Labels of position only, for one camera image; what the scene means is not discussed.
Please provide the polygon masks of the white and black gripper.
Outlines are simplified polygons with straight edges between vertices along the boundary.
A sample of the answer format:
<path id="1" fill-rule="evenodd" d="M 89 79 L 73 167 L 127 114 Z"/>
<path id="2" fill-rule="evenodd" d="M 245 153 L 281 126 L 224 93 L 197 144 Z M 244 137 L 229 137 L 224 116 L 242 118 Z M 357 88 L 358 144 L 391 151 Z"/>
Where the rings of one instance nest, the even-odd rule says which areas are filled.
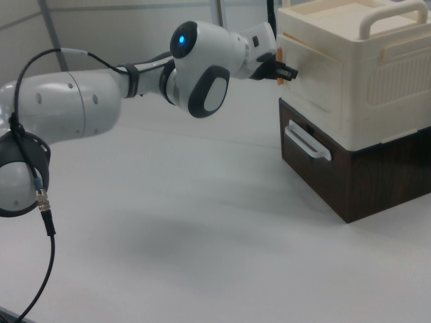
<path id="1" fill-rule="evenodd" d="M 275 36 L 269 23 L 261 23 L 240 33 L 245 41 L 245 58 L 240 68 L 241 79 L 274 78 L 291 81 L 298 71 L 275 60 Z"/>

